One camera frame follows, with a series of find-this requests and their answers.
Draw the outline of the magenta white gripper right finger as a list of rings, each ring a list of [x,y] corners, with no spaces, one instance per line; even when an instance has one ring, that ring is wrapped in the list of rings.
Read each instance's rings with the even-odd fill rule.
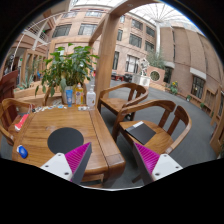
[[[159,155],[138,143],[133,145],[133,154],[145,185],[182,169],[168,154]]]

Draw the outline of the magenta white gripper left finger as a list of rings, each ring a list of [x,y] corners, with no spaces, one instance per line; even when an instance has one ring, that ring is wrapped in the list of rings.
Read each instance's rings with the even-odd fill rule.
[[[91,153],[92,144],[86,143],[66,154],[57,153],[41,169],[79,185]]]

